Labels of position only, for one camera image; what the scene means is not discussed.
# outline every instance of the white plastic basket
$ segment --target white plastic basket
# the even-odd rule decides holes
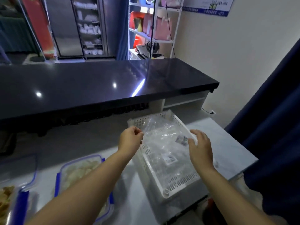
[[[152,116],[161,116],[162,118],[166,118],[169,121],[172,121],[175,125],[178,125],[181,127],[182,133],[187,136],[195,139],[195,136],[193,136],[189,129],[183,124],[183,122],[171,111],[167,110],[164,112],[139,117],[135,119],[129,119],[127,121],[128,126],[136,126],[138,128],[141,128],[145,121],[147,121]],[[153,170],[149,167],[149,164],[147,163],[147,156],[150,155],[152,152],[150,148],[147,146],[147,144],[142,144],[140,148],[138,149],[136,153],[136,157],[138,158],[138,161],[140,162],[141,166],[147,173],[149,177],[150,183],[155,183],[156,190],[160,193],[160,195],[163,197],[163,200],[169,199],[176,193],[180,192],[182,189],[186,188],[188,185],[192,184],[193,182],[200,179],[199,175],[197,174],[195,169],[191,169],[190,173],[186,174],[185,176],[182,176],[181,178],[178,177],[171,177],[168,180],[168,187],[163,188],[158,180],[158,176],[160,175],[159,170]]]

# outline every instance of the dark blue curtain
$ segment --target dark blue curtain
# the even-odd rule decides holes
[[[116,60],[128,59],[128,5],[129,0],[121,0],[119,19],[119,44]],[[141,7],[130,6],[130,11],[140,11]],[[130,47],[133,47],[135,33],[130,32]]]
[[[225,130],[259,161],[245,172],[263,209],[290,225],[300,212],[300,40]]]

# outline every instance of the white wall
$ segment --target white wall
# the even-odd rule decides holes
[[[176,57],[220,82],[204,109],[223,128],[300,37],[300,0],[234,0],[228,17],[182,12]]]

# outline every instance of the left hand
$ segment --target left hand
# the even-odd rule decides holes
[[[142,144],[143,136],[144,133],[138,127],[131,126],[125,129],[120,136],[118,152],[127,159],[132,159]]]

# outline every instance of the barcode sticker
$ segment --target barcode sticker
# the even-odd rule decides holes
[[[169,153],[165,153],[162,156],[163,156],[163,160],[166,162],[167,166],[178,161],[175,156],[173,156]]]
[[[188,145],[188,138],[186,136],[179,135],[175,142],[186,147]]]

